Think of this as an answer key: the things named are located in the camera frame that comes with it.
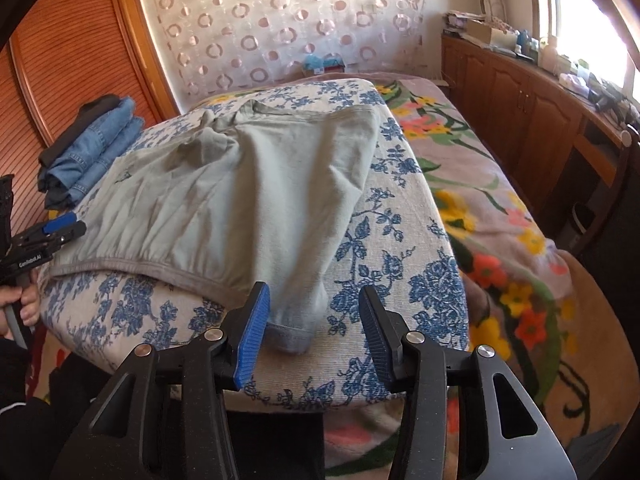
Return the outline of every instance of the trash can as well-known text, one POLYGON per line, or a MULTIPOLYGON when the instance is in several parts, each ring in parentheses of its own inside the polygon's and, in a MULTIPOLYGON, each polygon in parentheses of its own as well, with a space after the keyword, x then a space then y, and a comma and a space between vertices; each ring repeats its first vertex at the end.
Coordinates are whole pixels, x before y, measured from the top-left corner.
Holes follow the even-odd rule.
POLYGON ((596 214, 586 204, 577 202, 571 207, 571 214, 556 238, 558 249, 571 251, 580 237, 590 227, 596 214))

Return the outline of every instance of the silver bolt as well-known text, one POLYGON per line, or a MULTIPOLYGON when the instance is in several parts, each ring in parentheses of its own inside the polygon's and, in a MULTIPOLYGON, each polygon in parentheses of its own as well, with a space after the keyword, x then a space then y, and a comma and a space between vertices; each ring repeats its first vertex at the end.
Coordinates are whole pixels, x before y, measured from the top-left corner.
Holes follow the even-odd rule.
POLYGON ((489 345, 480 345, 478 347, 478 353, 482 356, 482 357, 493 357, 495 355, 495 350, 493 348, 491 348, 489 345))
POLYGON ((209 330, 204 333, 204 339, 207 341, 220 341, 223 335, 225 335, 225 333, 219 328, 209 328, 209 330))
POLYGON ((424 335, 421 332, 407 332, 406 340, 409 343, 420 344, 424 343, 424 335))
POLYGON ((146 355, 151 354, 151 350, 152 350, 151 345, 147 343, 142 343, 142 345, 136 346, 136 349, 134 350, 134 352, 138 357, 144 357, 146 355))

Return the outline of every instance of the small box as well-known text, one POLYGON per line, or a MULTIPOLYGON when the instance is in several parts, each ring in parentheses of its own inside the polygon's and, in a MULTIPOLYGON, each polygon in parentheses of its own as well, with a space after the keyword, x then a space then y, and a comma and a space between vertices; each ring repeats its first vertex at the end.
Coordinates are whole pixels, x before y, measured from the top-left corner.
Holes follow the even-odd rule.
POLYGON ((501 46, 509 50, 514 50, 518 41, 518 35, 514 32, 504 32, 499 28, 493 28, 475 20, 466 22, 466 33, 483 43, 501 46))

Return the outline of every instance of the white stripe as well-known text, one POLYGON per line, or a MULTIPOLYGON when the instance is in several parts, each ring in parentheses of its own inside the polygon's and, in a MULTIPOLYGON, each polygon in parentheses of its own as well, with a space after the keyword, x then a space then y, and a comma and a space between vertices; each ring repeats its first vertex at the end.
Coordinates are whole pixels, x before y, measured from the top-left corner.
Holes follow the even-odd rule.
POLYGON ((5 406, 2 410, 0 410, 0 415, 2 415, 4 412, 8 412, 12 408, 17 408, 18 406, 26 406, 26 403, 14 402, 13 404, 9 404, 8 406, 5 406))

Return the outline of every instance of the ironing board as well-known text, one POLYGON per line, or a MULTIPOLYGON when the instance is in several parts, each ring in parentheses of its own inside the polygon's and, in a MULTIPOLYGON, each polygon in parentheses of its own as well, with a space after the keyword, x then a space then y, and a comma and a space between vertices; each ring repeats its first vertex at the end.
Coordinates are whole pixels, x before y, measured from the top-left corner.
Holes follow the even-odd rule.
MULTIPOLYGON (((358 316, 358 291, 375 285, 386 307, 411 330, 457 349, 468 346, 465 293, 438 210, 398 123, 374 86, 362 79, 281 86, 220 96, 206 106, 217 114, 247 99, 271 107, 330 112, 354 104, 381 107, 386 121, 366 190, 327 274, 330 298, 309 352, 299 356, 262 348, 254 376, 231 409, 325 410, 390 399, 378 382, 358 316)), ((197 126, 201 108, 145 130, 131 147, 167 142, 197 126)), ((101 183, 76 208, 89 211, 101 183)), ((183 344, 225 315, 223 305, 143 275, 82 272, 49 279, 41 273, 43 320, 72 351, 115 370, 141 342, 157 348, 183 344)))

